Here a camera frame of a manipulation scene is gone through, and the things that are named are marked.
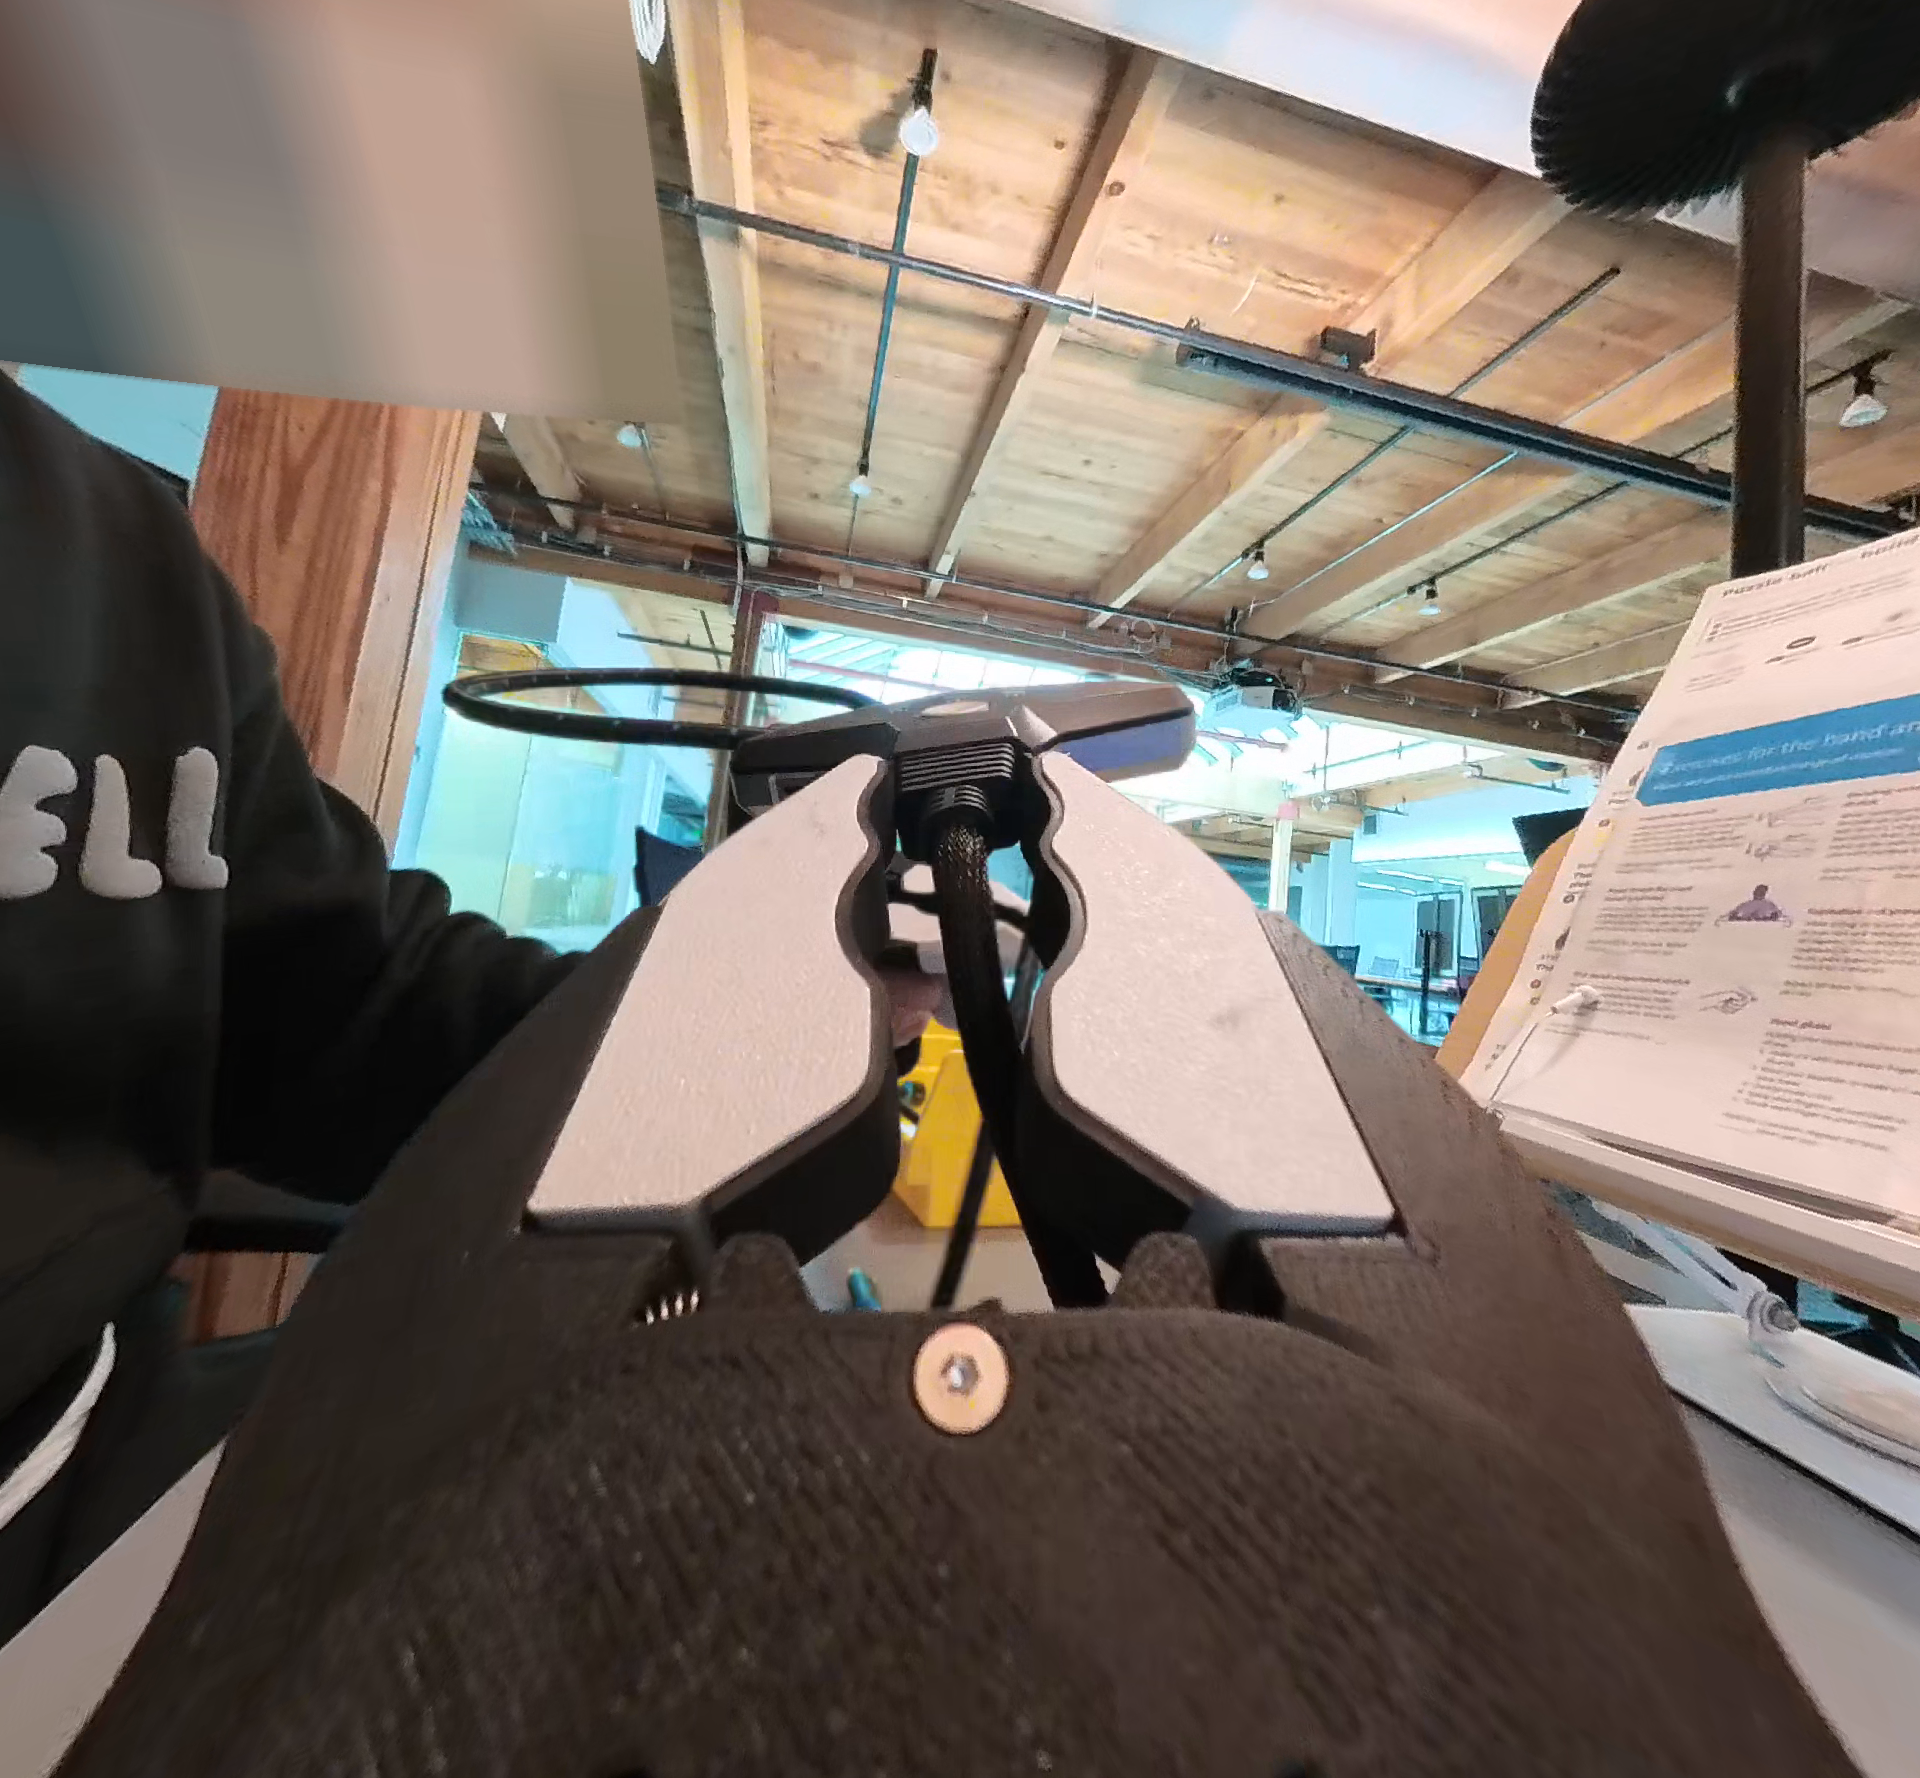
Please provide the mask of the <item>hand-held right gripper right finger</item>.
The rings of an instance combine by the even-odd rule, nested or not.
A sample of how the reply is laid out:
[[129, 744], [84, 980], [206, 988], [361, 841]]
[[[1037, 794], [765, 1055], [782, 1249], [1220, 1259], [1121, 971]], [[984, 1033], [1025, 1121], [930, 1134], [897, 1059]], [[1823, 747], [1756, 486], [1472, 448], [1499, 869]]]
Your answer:
[[1114, 1267], [1160, 1234], [1215, 1267], [1269, 1238], [1392, 1235], [1270, 916], [1085, 765], [1048, 753], [1035, 783], [1035, 898], [1063, 908], [1022, 1059], [1022, 1169], [1048, 1218]]

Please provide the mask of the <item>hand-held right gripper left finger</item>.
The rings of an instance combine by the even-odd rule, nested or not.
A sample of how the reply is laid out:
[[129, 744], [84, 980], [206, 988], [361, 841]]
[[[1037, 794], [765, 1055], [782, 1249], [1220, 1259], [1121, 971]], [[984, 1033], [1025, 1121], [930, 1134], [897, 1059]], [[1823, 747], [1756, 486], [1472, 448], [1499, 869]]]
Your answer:
[[661, 908], [529, 1203], [559, 1235], [734, 1238], [820, 1258], [901, 1161], [882, 840], [854, 756], [707, 857]]

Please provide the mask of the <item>yellow plastic bin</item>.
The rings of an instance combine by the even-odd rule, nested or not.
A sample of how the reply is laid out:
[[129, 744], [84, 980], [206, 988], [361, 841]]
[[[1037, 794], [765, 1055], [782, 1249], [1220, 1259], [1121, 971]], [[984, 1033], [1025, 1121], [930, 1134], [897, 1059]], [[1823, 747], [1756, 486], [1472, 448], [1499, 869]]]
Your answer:
[[949, 1232], [981, 1130], [959, 1033], [930, 1021], [921, 1056], [901, 1078], [901, 1169], [894, 1195], [926, 1232]]

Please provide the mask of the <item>black HDMI switch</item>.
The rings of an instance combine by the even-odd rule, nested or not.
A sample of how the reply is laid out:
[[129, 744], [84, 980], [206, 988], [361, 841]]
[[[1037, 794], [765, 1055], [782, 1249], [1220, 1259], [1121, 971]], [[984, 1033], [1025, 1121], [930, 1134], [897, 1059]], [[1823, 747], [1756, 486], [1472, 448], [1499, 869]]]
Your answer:
[[1092, 1248], [1043, 1215], [1020, 1160], [1020, 1000], [1037, 984], [1003, 975], [993, 858], [1018, 848], [1035, 858], [1043, 836], [1040, 761], [1063, 756], [1101, 780], [1155, 776], [1195, 745], [1195, 706], [1179, 687], [1139, 681], [975, 688], [897, 704], [861, 704], [829, 720], [746, 735], [727, 769], [730, 818], [746, 824], [851, 757], [880, 757], [890, 815], [880, 821], [885, 860], [930, 871], [933, 914], [981, 1132], [942, 1262], [933, 1305], [947, 1309], [978, 1234], [993, 1168], [1014, 1201], [1020, 1230], [1058, 1309], [1098, 1309], [1109, 1289]]

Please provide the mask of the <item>person's left forearm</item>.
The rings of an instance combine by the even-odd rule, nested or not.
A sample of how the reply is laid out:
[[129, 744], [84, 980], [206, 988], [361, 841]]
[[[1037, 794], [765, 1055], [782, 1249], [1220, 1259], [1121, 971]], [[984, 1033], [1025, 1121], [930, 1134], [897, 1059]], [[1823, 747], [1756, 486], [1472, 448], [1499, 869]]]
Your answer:
[[426, 872], [281, 880], [227, 910], [206, 1169], [352, 1205], [585, 962]]

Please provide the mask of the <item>grey desk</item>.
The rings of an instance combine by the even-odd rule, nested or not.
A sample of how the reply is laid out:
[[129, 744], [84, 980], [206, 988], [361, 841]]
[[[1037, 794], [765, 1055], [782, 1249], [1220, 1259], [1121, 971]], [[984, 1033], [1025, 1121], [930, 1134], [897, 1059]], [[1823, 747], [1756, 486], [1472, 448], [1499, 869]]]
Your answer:
[[[1768, 1393], [1737, 1317], [1628, 1306], [1675, 1399], [1748, 1585], [1863, 1774], [1919, 1772], [1917, 1474], [1824, 1448]], [[2, 1772], [59, 1766], [152, 1621], [219, 1464], [213, 1446], [2, 1655]]]

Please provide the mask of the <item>wooden document stand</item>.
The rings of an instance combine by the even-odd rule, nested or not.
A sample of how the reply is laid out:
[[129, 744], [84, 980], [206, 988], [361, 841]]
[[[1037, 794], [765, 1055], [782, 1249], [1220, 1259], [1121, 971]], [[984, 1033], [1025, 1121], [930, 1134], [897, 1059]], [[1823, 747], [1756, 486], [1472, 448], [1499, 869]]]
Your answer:
[[[1848, 565], [1889, 560], [1917, 567], [1917, 532], [1805, 565], [1727, 579], [1712, 589], [1779, 583], [1786, 574], [1831, 560]], [[1691, 1277], [1714, 1295], [1720, 1309], [1738, 1319], [1747, 1330], [1748, 1357], [1782, 1407], [1856, 1451], [1917, 1470], [1917, 1345], [1895, 1349], [1895, 1363], [1886, 1363], [1821, 1340], [1808, 1325], [1790, 1325], [1786, 1303], [1762, 1280], [1740, 1272], [1731, 1258], [1791, 1271], [1837, 1297], [1915, 1323], [1919, 1201], [1915, 1220], [1847, 1213], [1809, 1195], [1740, 1181], [1509, 1114], [1486, 1103], [1475, 1085], [1489, 1068], [1489, 1052], [1500, 1051], [1528, 1025], [1534, 981], [1554, 968], [1570, 904], [1596, 863], [1606, 821], [1622, 814], [1632, 780], [1653, 765], [1656, 752], [1681, 744], [1662, 744], [1647, 757], [1635, 756], [1628, 745], [1632, 732], [1634, 726], [1568, 837], [1545, 904], [1518, 945], [1512, 975], [1486, 984], [1486, 1026], [1458, 1078], [1500, 1121], [1503, 1134], [1541, 1175], [1587, 1192], [1614, 1220], [1640, 1232], [1677, 1275]]]

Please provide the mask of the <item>ceiling projector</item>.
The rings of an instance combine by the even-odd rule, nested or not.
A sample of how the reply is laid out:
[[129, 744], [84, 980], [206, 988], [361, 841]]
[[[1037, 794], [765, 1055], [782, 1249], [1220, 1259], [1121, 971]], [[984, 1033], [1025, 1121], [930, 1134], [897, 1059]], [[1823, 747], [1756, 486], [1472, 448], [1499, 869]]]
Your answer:
[[1263, 745], [1285, 745], [1301, 726], [1296, 687], [1276, 670], [1239, 661], [1211, 675], [1199, 693], [1199, 734]]

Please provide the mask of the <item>blue header exercise sheet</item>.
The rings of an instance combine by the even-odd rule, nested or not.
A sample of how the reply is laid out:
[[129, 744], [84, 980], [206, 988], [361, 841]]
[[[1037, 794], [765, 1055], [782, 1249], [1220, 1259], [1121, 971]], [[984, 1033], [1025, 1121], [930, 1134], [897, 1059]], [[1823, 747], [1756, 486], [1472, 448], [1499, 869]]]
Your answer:
[[1917, 765], [1912, 693], [1658, 750], [1481, 1097], [1915, 1220]]

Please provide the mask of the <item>white instruction sheet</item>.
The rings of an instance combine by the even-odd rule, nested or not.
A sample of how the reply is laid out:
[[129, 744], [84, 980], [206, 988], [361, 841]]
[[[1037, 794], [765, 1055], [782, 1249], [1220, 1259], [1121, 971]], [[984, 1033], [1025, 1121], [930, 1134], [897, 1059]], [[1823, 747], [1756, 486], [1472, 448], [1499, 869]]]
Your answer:
[[1629, 735], [1658, 745], [1908, 699], [1919, 688], [1915, 565], [1843, 560], [1700, 605]]

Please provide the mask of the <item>person's black hoodie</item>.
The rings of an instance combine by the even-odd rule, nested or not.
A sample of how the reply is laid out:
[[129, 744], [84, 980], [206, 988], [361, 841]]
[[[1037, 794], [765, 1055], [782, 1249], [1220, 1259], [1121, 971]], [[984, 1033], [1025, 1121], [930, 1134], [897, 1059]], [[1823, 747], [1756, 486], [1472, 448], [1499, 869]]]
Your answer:
[[[178, 495], [5, 382], [5, 1464], [10, 1421], [178, 1254], [206, 1169], [227, 910], [387, 872]], [[5, 1528], [35, 1614], [69, 1474]]]

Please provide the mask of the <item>black pole with round disc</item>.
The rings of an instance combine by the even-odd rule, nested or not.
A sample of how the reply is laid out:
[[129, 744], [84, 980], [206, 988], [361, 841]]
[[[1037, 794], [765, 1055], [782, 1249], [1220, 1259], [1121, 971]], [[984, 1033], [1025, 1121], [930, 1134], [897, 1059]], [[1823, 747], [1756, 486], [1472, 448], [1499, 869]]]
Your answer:
[[1919, 0], [1581, 0], [1532, 110], [1540, 176], [1618, 219], [1738, 201], [1730, 569], [1805, 560], [1805, 193], [1915, 110]]

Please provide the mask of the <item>black ceiling track rail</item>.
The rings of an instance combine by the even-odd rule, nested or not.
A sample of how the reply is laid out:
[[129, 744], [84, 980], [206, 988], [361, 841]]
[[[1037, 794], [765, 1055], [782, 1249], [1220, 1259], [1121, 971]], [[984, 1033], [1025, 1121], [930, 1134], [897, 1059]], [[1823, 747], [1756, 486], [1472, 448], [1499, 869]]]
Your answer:
[[1499, 446], [1506, 456], [1601, 473], [1632, 488], [1724, 513], [1737, 510], [1733, 477], [1727, 469], [1710, 469], [1684, 456], [1602, 440], [1570, 427], [1528, 420], [1454, 396], [1378, 382], [1344, 366], [1239, 342], [1210, 344], [1201, 340], [1199, 330], [1180, 332], [1174, 362], [1180, 368], [1300, 396], [1333, 411]]

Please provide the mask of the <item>white hoodie drawstring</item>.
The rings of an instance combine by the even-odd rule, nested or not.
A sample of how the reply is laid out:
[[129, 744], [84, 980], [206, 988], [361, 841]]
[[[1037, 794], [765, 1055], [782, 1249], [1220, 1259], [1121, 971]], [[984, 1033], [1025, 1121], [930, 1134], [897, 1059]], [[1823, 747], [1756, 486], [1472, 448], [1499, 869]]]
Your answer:
[[75, 1363], [76, 1376], [49, 1380], [10, 1421], [24, 1431], [5, 1464], [2, 1527], [9, 1528], [53, 1483], [78, 1451], [118, 1363], [118, 1330], [105, 1327], [94, 1349]]

